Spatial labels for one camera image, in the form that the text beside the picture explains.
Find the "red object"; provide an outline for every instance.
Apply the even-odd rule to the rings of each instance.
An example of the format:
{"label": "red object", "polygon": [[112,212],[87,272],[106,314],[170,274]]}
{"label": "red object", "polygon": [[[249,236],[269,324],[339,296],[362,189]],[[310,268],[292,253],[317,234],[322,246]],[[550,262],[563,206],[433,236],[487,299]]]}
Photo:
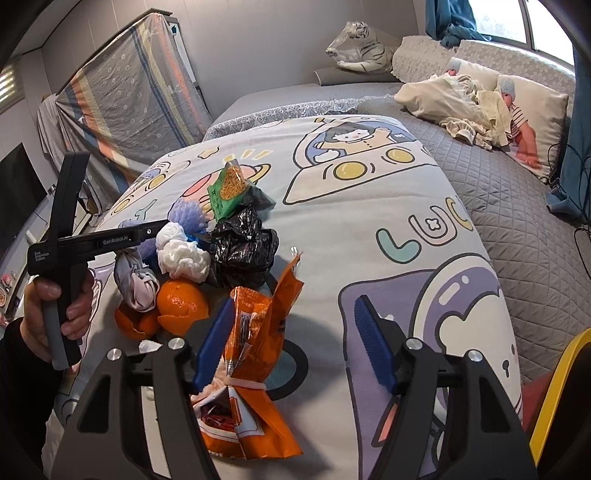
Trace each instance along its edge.
{"label": "red object", "polygon": [[538,419],[538,414],[540,413],[542,402],[550,386],[552,375],[554,375],[554,372],[545,374],[521,388],[521,394],[523,395],[522,425],[526,432],[533,430],[535,422]]}

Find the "television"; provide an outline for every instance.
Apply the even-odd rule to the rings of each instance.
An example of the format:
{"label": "television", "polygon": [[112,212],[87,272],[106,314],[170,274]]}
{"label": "television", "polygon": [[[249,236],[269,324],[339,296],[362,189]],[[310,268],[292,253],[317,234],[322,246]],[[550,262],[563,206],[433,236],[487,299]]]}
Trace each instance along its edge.
{"label": "television", "polygon": [[0,258],[47,192],[22,143],[0,160]]}

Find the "window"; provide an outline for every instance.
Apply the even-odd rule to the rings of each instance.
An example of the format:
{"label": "window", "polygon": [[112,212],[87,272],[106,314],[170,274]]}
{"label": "window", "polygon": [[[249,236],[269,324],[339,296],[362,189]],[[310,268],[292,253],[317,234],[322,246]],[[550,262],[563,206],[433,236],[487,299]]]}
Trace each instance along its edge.
{"label": "window", "polygon": [[573,45],[539,0],[469,0],[480,33],[574,65]]}
{"label": "window", "polygon": [[24,98],[21,79],[18,74],[18,62],[8,63],[0,73],[0,113]]}

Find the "grey quilted bedspread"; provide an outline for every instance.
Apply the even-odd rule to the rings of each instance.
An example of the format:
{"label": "grey quilted bedspread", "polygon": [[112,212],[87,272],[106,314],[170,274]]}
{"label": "grey quilted bedspread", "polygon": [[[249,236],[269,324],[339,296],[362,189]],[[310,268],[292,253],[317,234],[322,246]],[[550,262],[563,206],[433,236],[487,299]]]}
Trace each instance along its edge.
{"label": "grey quilted bedspread", "polygon": [[[398,118],[431,152],[491,257],[524,381],[553,369],[570,340],[591,327],[591,280],[574,243],[575,227],[546,208],[548,187],[504,153],[464,145],[393,100],[366,100],[358,113]],[[577,239],[591,267],[589,240],[583,232]]]}

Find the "cartoon print duvet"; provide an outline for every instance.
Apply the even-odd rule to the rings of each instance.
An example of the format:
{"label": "cartoon print duvet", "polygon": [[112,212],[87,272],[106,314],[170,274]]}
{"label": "cartoon print duvet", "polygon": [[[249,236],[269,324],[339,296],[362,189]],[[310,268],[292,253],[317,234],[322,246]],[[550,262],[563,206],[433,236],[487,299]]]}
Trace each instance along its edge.
{"label": "cartoon print duvet", "polygon": [[[368,478],[397,404],[377,383],[355,328],[353,305],[362,294],[382,317],[437,351],[481,350],[521,414],[515,338],[495,272],[445,175],[397,120],[293,119],[169,153],[124,193],[101,228],[166,218],[188,201],[211,215],[207,187],[234,158],[277,202],[262,214],[280,238],[272,272],[285,266],[291,247],[303,253],[298,276],[305,286],[267,387],[281,393],[276,405],[304,454],[219,462],[222,478]],[[95,313],[82,363],[56,401],[62,423],[106,351],[137,347],[113,321],[121,300],[113,257],[98,258],[93,267]],[[423,474],[437,465],[445,420],[442,391]]]}

